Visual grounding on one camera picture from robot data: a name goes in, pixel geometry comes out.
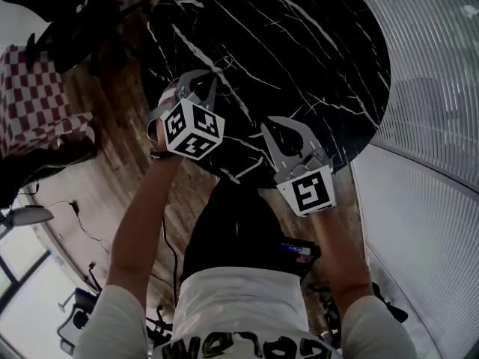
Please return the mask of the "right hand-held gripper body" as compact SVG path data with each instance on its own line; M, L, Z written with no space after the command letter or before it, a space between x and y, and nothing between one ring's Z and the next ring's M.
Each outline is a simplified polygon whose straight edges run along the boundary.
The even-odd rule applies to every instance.
M299 217L335 205L332 168L322 147L309 145L295 156L275 148L276 188Z

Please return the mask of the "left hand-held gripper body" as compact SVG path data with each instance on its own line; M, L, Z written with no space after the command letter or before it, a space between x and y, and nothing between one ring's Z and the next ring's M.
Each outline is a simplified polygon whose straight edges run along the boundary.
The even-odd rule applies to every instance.
M195 93L176 98L175 90L169 87L164 91L150 112L147 136L151 141L158 140L156 122L161 120L167 151L199 161L222 143L225 119L213 108L201 106Z

